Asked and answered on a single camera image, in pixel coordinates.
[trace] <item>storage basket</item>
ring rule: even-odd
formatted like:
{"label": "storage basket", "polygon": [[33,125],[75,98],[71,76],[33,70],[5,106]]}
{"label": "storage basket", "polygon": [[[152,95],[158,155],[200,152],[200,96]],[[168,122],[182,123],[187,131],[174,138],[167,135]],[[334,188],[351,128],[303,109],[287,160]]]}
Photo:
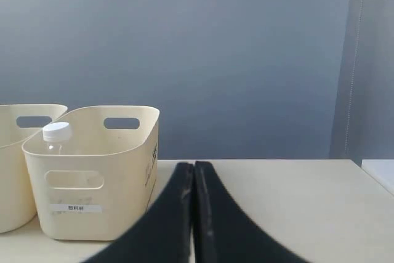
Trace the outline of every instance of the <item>storage basket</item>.
{"label": "storage basket", "polygon": [[45,125],[66,111],[62,105],[0,106],[0,233],[22,226],[36,214],[23,141],[40,130],[40,121],[47,120]]}
{"label": "storage basket", "polygon": [[[46,154],[42,131],[23,144],[46,235],[114,240],[145,212],[156,180],[158,118],[153,107],[85,107],[57,120],[70,123],[72,153]],[[123,119],[139,126],[123,126]]]}

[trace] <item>black object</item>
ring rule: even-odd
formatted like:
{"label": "black object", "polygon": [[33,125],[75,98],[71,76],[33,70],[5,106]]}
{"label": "black object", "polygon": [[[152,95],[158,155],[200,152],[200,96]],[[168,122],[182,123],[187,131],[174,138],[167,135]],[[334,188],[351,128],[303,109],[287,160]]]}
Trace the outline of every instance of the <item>black object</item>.
{"label": "black object", "polygon": [[250,220],[228,194],[211,163],[196,162],[195,198],[197,263],[306,263]]}
{"label": "black object", "polygon": [[193,165],[177,164],[147,213],[125,234],[86,263],[188,263]]}

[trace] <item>blue-gray wall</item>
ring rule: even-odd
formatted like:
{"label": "blue-gray wall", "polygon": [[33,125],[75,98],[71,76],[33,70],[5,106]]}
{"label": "blue-gray wall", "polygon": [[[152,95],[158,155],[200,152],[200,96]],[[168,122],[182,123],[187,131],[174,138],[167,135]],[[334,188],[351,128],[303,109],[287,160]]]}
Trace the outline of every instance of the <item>blue-gray wall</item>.
{"label": "blue-gray wall", "polygon": [[0,103],[161,109],[161,158],[325,158],[348,0],[0,0]]}
{"label": "blue-gray wall", "polygon": [[394,158],[393,49],[394,0],[350,0],[332,157]]}

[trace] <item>bottle cap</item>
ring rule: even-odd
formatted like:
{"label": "bottle cap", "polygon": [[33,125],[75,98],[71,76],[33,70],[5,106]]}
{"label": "bottle cap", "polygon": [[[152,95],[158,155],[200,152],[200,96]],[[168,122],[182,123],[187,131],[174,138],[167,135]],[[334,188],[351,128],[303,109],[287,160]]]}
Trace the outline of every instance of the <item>bottle cap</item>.
{"label": "bottle cap", "polygon": [[43,127],[42,136],[45,142],[59,143],[68,141],[73,132],[69,123],[50,123]]}

